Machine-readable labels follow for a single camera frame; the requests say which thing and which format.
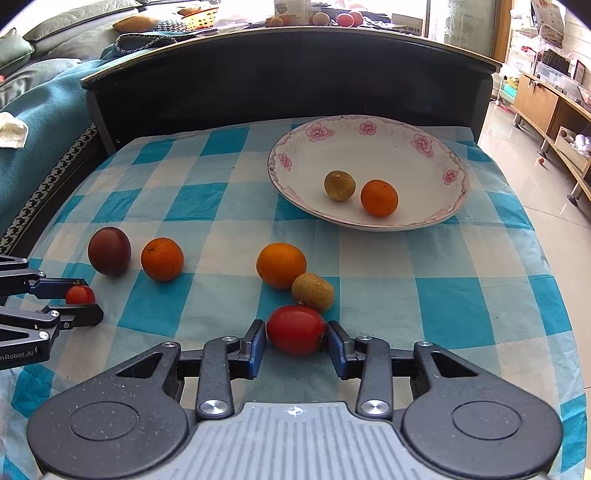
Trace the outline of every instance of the sofa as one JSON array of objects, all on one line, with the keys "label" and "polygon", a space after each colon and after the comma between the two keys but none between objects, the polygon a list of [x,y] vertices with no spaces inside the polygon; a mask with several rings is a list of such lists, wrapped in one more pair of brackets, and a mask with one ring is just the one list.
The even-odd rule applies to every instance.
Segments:
[{"label": "sofa", "polygon": [[139,12],[174,18],[186,0],[100,0],[49,18],[20,36],[0,37],[0,110],[30,89],[88,60],[121,34],[113,25]]}]

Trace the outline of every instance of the white plate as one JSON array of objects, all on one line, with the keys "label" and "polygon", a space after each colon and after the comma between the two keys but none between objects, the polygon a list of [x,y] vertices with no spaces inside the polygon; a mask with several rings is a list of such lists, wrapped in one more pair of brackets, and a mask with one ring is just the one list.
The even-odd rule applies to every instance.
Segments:
[{"label": "white plate", "polygon": [[[469,188],[461,160],[423,130],[387,118],[331,116],[285,134],[269,153],[268,170],[279,192],[314,216],[356,230],[392,232],[440,223],[464,203]],[[333,170],[349,173],[353,196],[335,202],[324,191]],[[398,209],[376,218],[359,195],[370,180],[398,192]]]}]

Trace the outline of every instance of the dark red fruit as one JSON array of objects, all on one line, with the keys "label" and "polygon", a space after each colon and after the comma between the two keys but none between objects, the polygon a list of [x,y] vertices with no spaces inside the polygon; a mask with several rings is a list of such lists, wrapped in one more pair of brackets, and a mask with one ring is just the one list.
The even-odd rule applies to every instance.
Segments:
[{"label": "dark red fruit", "polygon": [[269,340],[290,355],[311,355],[318,351],[325,331],[324,319],[309,307],[281,307],[267,321]]},{"label": "dark red fruit", "polygon": [[88,243],[88,260],[103,275],[121,275],[127,270],[131,260],[129,238],[114,226],[101,228]]}]

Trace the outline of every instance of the bed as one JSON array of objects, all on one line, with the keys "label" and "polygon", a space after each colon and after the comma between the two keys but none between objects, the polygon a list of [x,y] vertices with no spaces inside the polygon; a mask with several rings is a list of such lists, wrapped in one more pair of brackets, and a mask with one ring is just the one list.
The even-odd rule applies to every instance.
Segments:
[{"label": "bed", "polygon": [[[352,54],[362,70],[341,63]],[[586,404],[570,322],[531,222],[475,143],[497,68],[426,40],[295,27],[189,40],[81,74],[93,121],[82,149],[94,145],[96,164],[86,163],[87,178],[81,172],[67,189],[50,189],[54,205],[36,210],[7,251],[48,275],[85,278],[105,320],[60,336],[46,364],[0,372],[4,473],[36,475],[24,425],[50,395],[167,339],[199,348],[240,335],[288,303],[254,272],[260,247],[288,241],[337,286],[327,320],[396,348],[435,341],[549,402],[565,431],[550,475],[582,478]],[[162,85],[174,85],[174,95]],[[431,228],[383,236],[339,229],[278,195],[265,168],[274,142],[343,109],[395,117],[444,141],[468,165],[462,210]],[[86,256],[105,225],[124,229],[136,252],[116,281]],[[155,236],[177,239],[186,253],[176,283],[155,285],[139,266],[139,250]],[[35,310],[40,302],[11,297],[7,305]],[[329,375],[323,354],[301,363],[277,351],[269,358],[260,380],[235,384],[238,402],[354,396],[355,382]]]}]

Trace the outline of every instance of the blue checkered tablecloth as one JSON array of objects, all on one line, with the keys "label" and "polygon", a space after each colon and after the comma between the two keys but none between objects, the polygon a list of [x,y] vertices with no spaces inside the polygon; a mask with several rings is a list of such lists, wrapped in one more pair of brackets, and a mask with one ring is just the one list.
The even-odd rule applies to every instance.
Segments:
[{"label": "blue checkered tablecloth", "polygon": [[[289,292],[268,288],[255,271],[259,251],[278,241],[299,247],[309,271],[335,286],[336,304],[325,318],[339,320],[351,336],[367,333],[403,349],[430,340],[550,403],[565,430],[551,476],[582,478],[585,396],[569,318],[527,215],[470,130],[426,129],[465,162],[470,192],[457,215],[420,230],[371,233],[318,220],[272,186],[268,152],[304,121],[137,139],[66,202],[31,265],[50,276],[85,278],[105,319],[63,332],[48,362],[0,372],[5,478],[36,476],[25,425],[50,395],[167,339],[188,349],[240,336],[254,318],[266,320],[292,303]],[[116,280],[96,273],[86,252],[106,225],[121,228],[132,243],[131,267]],[[144,245],[159,236],[174,239],[185,254],[183,273],[165,284],[148,278],[139,261]],[[8,306],[35,310],[44,303],[22,296]],[[408,403],[400,385],[396,406]],[[258,379],[233,382],[236,401],[350,401],[357,386],[337,379],[322,353],[295,359],[274,350]],[[192,400],[183,397],[188,406]]]}]

